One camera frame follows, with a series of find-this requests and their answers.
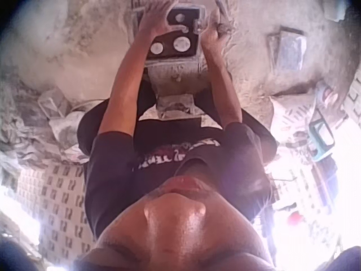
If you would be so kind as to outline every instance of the red object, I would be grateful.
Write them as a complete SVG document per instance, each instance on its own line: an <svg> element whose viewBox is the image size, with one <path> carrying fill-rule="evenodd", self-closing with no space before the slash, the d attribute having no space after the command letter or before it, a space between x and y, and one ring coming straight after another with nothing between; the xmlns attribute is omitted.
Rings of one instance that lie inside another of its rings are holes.
<svg viewBox="0 0 361 271"><path fill-rule="evenodd" d="M293 212L287 219L289 226L297 226L303 221L304 217L298 211Z"/></svg>

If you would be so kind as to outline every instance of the cement bag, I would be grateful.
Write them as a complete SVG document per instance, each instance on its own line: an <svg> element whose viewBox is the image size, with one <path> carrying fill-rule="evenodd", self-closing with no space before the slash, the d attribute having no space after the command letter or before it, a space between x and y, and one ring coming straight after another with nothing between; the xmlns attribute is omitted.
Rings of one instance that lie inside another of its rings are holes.
<svg viewBox="0 0 361 271"><path fill-rule="evenodd" d="M271 133L279 142L292 140L296 132L308 130L316 107L315 94L282 95L270 97L274 107Z"/></svg>

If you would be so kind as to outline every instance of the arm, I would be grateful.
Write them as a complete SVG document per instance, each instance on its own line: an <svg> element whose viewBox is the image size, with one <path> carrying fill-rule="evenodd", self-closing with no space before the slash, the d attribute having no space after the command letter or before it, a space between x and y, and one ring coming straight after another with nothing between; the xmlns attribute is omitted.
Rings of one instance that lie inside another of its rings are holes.
<svg viewBox="0 0 361 271"><path fill-rule="evenodd" d="M139 32L117 72L99 134L123 132L133 136L137 121L139 86L149 48L155 37L185 28L183 25L170 26L166 20L176 3L153 2L146 8Z"/></svg>
<svg viewBox="0 0 361 271"><path fill-rule="evenodd" d="M201 44L208 65L212 95L221 118L222 127L230 123L242 122L242 109L231 76L222 58L222 44L226 35L220 35L219 9L212 12L207 30L202 34Z"/></svg>

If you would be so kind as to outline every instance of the man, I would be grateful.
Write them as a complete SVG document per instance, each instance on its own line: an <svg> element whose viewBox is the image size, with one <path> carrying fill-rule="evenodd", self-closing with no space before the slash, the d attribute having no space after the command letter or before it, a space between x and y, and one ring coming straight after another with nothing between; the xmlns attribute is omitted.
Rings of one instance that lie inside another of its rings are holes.
<svg viewBox="0 0 361 271"><path fill-rule="evenodd" d="M110 100L81 121L90 155L85 208L96 248L79 270L273 270L250 221L271 195L263 169L277 145L241 109L221 55L219 11L201 36L212 90L195 103L221 129L197 121L138 121L156 101L142 80L156 36L183 30L166 21L174 1L150 5Z"/></svg>

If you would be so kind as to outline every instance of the finger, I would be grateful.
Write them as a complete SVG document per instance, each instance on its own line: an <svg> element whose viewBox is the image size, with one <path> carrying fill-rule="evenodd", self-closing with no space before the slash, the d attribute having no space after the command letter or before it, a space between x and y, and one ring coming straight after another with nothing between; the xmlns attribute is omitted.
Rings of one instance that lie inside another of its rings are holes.
<svg viewBox="0 0 361 271"><path fill-rule="evenodd" d="M164 6L163 11L168 15L168 13L173 9L173 7L175 7L176 4L178 4L179 1L178 0L171 0L168 1L166 3L166 5Z"/></svg>
<svg viewBox="0 0 361 271"><path fill-rule="evenodd" d="M146 13L150 12L150 10L152 9L153 7L153 3L149 3L146 5Z"/></svg>
<svg viewBox="0 0 361 271"><path fill-rule="evenodd" d="M221 12L219 8L216 8L212 11L209 17L209 26L213 28L217 28L218 24L221 22Z"/></svg>

